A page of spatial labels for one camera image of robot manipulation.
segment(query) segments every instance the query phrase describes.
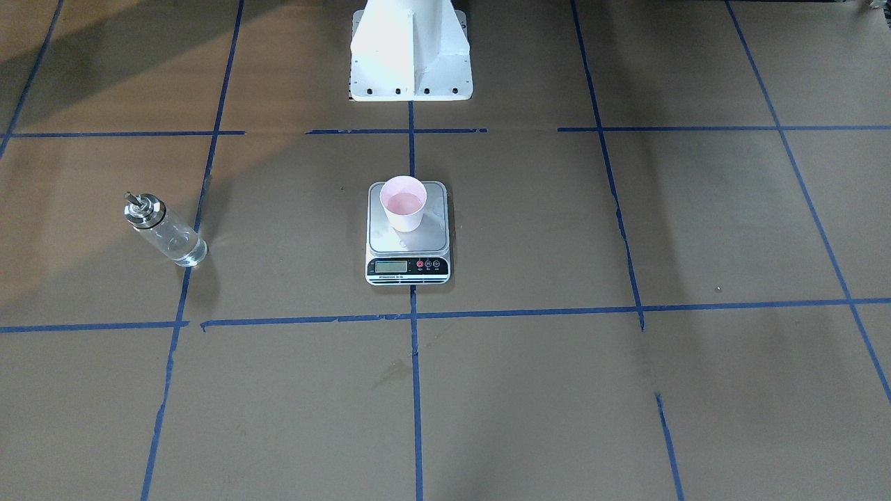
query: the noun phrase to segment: pink cup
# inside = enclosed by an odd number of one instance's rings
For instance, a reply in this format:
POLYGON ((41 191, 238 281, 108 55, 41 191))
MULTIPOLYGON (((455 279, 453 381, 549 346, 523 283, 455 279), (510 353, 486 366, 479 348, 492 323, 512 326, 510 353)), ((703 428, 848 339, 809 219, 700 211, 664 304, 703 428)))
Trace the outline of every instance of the pink cup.
POLYGON ((421 225, 427 188, 411 176, 396 176, 380 189, 380 204, 387 220, 398 232, 410 232, 421 225))

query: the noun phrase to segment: floor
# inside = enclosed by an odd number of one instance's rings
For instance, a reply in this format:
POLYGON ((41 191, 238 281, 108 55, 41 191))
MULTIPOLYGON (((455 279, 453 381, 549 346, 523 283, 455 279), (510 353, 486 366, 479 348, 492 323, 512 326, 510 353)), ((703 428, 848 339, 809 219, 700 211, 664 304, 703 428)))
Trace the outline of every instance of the floor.
POLYGON ((891 499, 881 11, 473 0, 471 100, 352 103, 363 5, 0 4, 0 499, 891 499))

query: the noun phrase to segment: blue tape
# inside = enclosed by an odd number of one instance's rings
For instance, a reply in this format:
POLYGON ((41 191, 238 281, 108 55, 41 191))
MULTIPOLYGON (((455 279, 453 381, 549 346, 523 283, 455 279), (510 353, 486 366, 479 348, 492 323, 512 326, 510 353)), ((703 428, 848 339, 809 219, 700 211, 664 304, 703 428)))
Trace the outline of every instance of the blue tape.
POLYGON ((882 384, 882 389, 885 391, 885 398, 887 398, 888 403, 891 404, 891 386, 888 385, 888 379, 885 376, 885 371, 882 370, 882 364, 879 362, 879 356, 876 355, 876 350, 872 347, 870 336, 866 333, 866 327, 863 326, 863 320, 860 318, 860 312, 857 311, 857 306, 854 305, 853 301, 851 302, 850 308, 851 314, 854 315, 854 321, 857 323, 857 329, 860 331, 860 337, 863 339, 863 344, 866 346, 866 351, 870 354, 872 366, 876 369, 876 374, 879 375, 879 381, 882 384))
POLYGON ((415 134, 485 134, 489 129, 482 128, 413 128, 415 134))
POLYGON ((631 290, 634 294, 634 305, 637 308, 637 316, 641 323, 641 330, 646 327, 646 320, 643 316, 643 308, 641 304, 641 293, 637 288, 637 276, 634 273, 634 261, 631 257, 631 246, 628 244, 628 233, 625 231, 625 222, 622 220, 622 206, 618 199, 618 190, 616 189, 616 179, 613 177, 612 162, 609 161, 609 150, 607 149, 607 138, 603 134, 603 122, 601 121, 600 107, 597 105, 597 94, 594 92, 594 82, 591 77, 591 67, 588 63, 588 52, 584 48, 584 38, 582 37, 582 25, 578 20, 578 9, 576 8, 576 0, 570 0, 572 6, 572 18, 576 24, 576 37, 578 38, 578 48, 582 53, 582 64, 584 65, 584 77, 588 82, 588 94, 591 96, 591 106, 594 111, 594 120, 597 122, 597 133, 601 141, 601 151, 603 153, 603 163, 607 169, 607 178, 609 179, 609 191, 616 201, 616 221, 618 222, 618 230, 622 235, 622 241, 625 243, 625 260, 628 264, 628 278, 631 280, 631 290))
POLYGON ((782 140, 783 147, 786 149, 786 154, 789 156, 789 163, 792 164, 792 169, 795 171, 795 177, 798 180, 798 185, 801 188, 801 193, 804 195, 805 201, 807 202, 807 208, 811 211, 811 217, 813 218, 813 222, 817 226, 817 231, 820 233, 820 238, 823 241, 823 246, 826 248, 826 252, 829 254, 832 268, 835 270, 836 277, 838 278, 838 283, 841 285, 842 292, 845 294, 846 302, 851 308, 851 314, 854 315, 854 320, 857 323, 857 328, 860 330, 863 344, 866 346, 867 352, 869 353, 870 359, 872 361, 872 365, 876 370, 876 374, 879 376, 879 380, 881 381, 882 388, 885 391, 885 396, 888 400, 888 403, 891 403, 891 388, 889 388, 888 386, 885 371, 882 369, 879 358, 876 356, 875 349, 873 349, 872 347, 870 336, 869 334, 867 334, 866 328, 863 326, 862 320, 860 318, 860 313, 857 311, 856 302, 851 296, 851 292, 848 289, 847 282, 845 281, 845 276, 842 275, 841 267, 838 265, 838 260, 836 259, 835 252, 832 251, 829 237, 826 235, 826 230, 823 228, 823 224, 820 221, 820 216, 817 214, 817 209, 813 205, 813 200, 811 199, 811 194, 807 190, 805 179, 801 175, 801 169, 798 168, 798 162, 795 160, 795 154, 792 152, 792 147, 789 145, 789 140, 787 139, 786 133, 780 123, 780 118, 773 107, 771 96, 767 92, 767 86, 764 85, 764 80, 761 78, 761 72, 758 71, 758 67, 755 64, 755 58, 752 56, 752 51, 748 48, 746 37, 742 34, 740 22, 739 20, 737 20, 736 14, 733 12, 730 1, 724 0, 724 5, 727 7, 727 12, 730 14, 731 20, 733 21, 733 27, 736 28, 736 32, 740 36, 740 42, 742 43, 742 46, 746 51, 748 62, 752 66, 752 70, 755 72, 755 77, 758 80, 758 85, 761 87, 761 92, 764 95, 764 100, 767 101, 767 107, 771 111, 771 116, 773 116, 773 123, 776 125, 777 132, 780 133, 780 139, 782 140))
POLYGON ((59 21, 59 14, 61 13, 61 7, 64 3, 65 0, 59 0, 59 3, 56 4, 56 10, 53 13, 53 20, 50 21, 50 27, 46 31, 44 43, 40 46, 40 52, 37 53, 37 58, 34 60, 34 66, 31 68, 31 72, 28 74, 28 80, 25 81, 25 86, 21 89, 19 103, 15 106, 15 112, 12 114, 12 119, 9 121, 9 127, 6 128, 6 135, 4 136, 3 141, 0 142, 0 159, 3 158, 3 155, 6 152, 6 145, 9 144, 9 140, 12 139, 12 133, 15 131, 15 126, 19 123, 21 111, 25 107, 25 101, 28 99, 28 93, 31 91, 31 86, 34 85, 34 78, 37 77, 37 71, 40 70, 40 65, 44 61, 44 56, 46 56, 47 49, 49 49, 50 40, 53 38, 53 32, 55 31, 56 23, 59 21))
POLYGON ((332 322, 375 322, 378 320, 408 320, 410 314, 388 313, 384 315, 343 315, 343 316, 283 316, 276 318, 230 318, 208 320, 201 323, 201 330, 208 327, 234 325, 286 325, 286 324, 328 324, 332 322))
POLYGON ((445 311, 419 313, 418 318, 473 318, 494 316, 552 316, 552 315, 597 315, 607 313, 634 313, 634 306, 616 306, 602 308, 554 308, 554 309, 497 309, 481 311, 445 311))
POLYGON ((853 301, 854 304, 891 304, 891 298, 861 298, 853 301))
POLYGON ((332 134, 408 134, 407 128, 314 128, 306 132, 306 136, 332 134))
POLYGON ((173 335, 170 336, 170 350, 168 351, 167 368, 164 372, 164 396, 161 399, 161 405, 158 407, 158 413, 155 415, 154 433, 151 435, 151 446, 149 447, 149 459, 145 465, 145 477, 143 478, 143 493, 140 501, 148 501, 149 489, 151 488, 151 476, 155 470, 155 457, 158 455, 158 444, 161 438, 161 426, 164 424, 164 412, 167 410, 168 394, 170 393, 170 381, 173 376, 173 355, 176 352, 176 345, 179 343, 180 323, 183 321, 183 312, 185 312, 185 298, 189 291, 189 280, 192 277, 192 269, 187 267, 183 275, 183 287, 179 293, 179 303, 176 307, 177 326, 173 328, 173 335))
POLYGON ((414 497, 424 499, 424 469, 421 448, 421 368, 418 358, 418 297, 415 286, 409 288, 412 305, 412 395, 414 403, 414 497))
POLYGON ((801 301, 753 301, 743 303, 703 303, 644 306, 644 311, 696 311, 708 309, 756 309, 756 308, 800 308, 815 306, 838 306, 848 304, 847 300, 801 300, 801 301))
POLYGON ((480 128, 314 128, 305 136, 344 135, 344 134, 485 134, 486 127, 480 128))
POLYGON ((220 89, 220 100, 217 105, 217 118, 214 120, 214 135, 210 138, 208 149, 208 163, 204 166, 204 178, 201 181, 201 192, 198 195, 198 208, 195 210, 195 231, 201 227, 201 217, 204 208, 204 200, 207 198, 210 171, 214 167, 214 158, 217 156, 217 139, 220 131, 220 123, 223 121, 223 108, 225 106, 226 93, 229 90, 229 77, 232 75, 232 65, 235 60, 235 47, 238 45, 238 34, 241 31, 241 16, 244 14, 244 0, 238 2, 238 13, 235 15, 235 29, 232 33, 232 42, 229 44, 229 59, 226 61, 223 75, 223 88, 220 89))
POLYGON ((891 130, 891 125, 859 126, 781 126, 783 130, 891 130))
POLYGON ((653 126, 653 127, 557 127, 557 132, 673 132, 673 131, 745 131, 745 130, 891 130, 891 125, 853 126, 653 126))
POLYGON ((668 450, 668 461, 671 463, 671 474, 674 478, 674 491, 677 494, 677 501, 683 501, 683 485, 681 485, 681 474, 677 469, 677 458, 674 455, 674 443, 671 440, 671 430, 668 429, 668 421, 666 421, 665 408, 662 405, 662 394, 656 394, 656 406, 659 409, 659 421, 662 422, 662 434, 666 439, 666 449, 668 450))
POLYGON ((652 126, 652 127, 557 127, 557 132, 675 132, 776 130, 775 126, 652 126))
MULTIPOLYGON (((210 139, 210 149, 208 151, 208 163, 204 169, 204 180, 201 184, 201 192, 198 198, 198 209, 195 213, 195 231, 198 231, 201 223, 201 206, 204 203, 204 197, 207 194, 208 190, 208 181, 210 179, 210 170, 213 167, 214 155, 216 154, 217 148, 217 138, 218 133, 220 131, 220 122, 223 120, 223 108, 225 106, 225 97, 226 91, 229 87, 229 76, 232 73, 232 65, 235 58, 235 47, 238 43, 238 34, 241 29, 241 16, 244 13, 244 0, 239 0, 238 2, 238 13, 235 16, 235 27, 232 33, 232 43, 229 45, 229 59, 226 62, 225 74, 223 76, 223 87, 220 90, 220 100, 219 105, 217 106, 217 119, 214 123, 214 135, 211 136, 210 139)), ((192 268, 186 268, 185 274, 183 275, 183 288, 180 292, 179 296, 179 306, 176 309, 176 321, 179 323, 183 320, 183 313, 185 311, 185 299, 189 293, 189 281, 192 277, 192 268)), ((170 381, 173 374, 173 363, 174 363, 174 353, 176 352, 176 345, 179 342, 179 333, 180 327, 174 327, 173 335, 170 339, 170 351, 168 352, 168 364, 167 371, 164 376, 164 397, 161 400, 161 405, 158 408, 158 413, 155 416, 155 428, 154 434, 151 437, 151 448, 149 449, 149 459, 145 465, 145 477, 143 478, 143 493, 140 498, 141 501, 148 501, 149 498, 149 490, 151 489, 151 476, 154 472, 155 468, 155 457, 158 454, 158 444, 160 441, 161 427, 164 423, 164 412, 167 409, 167 401, 168 394, 170 392, 170 381)))
MULTIPOLYGON (((854 300, 857 304, 891 304, 891 298, 866 298, 854 300)), ((697 311, 726 309, 759 309, 759 308, 807 308, 820 306, 844 306, 848 300, 791 300, 791 301, 752 301, 741 303, 701 303, 674 305, 645 305, 644 311, 697 311)), ((636 306, 592 307, 592 308, 540 308, 540 309, 489 309, 476 311, 431 311, 415 313, 421 320, 433 318, 491 318, 499 316, 561 316, 561 315, 604 315, 613 313, 635 313, 636 306)), ((381 315, 344 315, 344 316, 291 316, 273 318, 232 318, 208 320, 201 323, 201 329, 212 326, 236 325, 275 325, 275 324, 323 324, 330 322, 376 322, 379 320, 409 320, 411 313, 388 313, 381 315)))
POLYGON ((60 333, 74 331, 123 331, 126 329, 169 329, 185 326, 187 321, 174 322, 117 322, 107 324, 55 324, 0 326, 0 333, 60 333))
POLYGON ((135 132, 26 132, 12 134, 15 138, 42 138, 42 137, 154 137, 154 136, 244 136, 243 130, 160 130, 160 131, 135 131, 135 132))

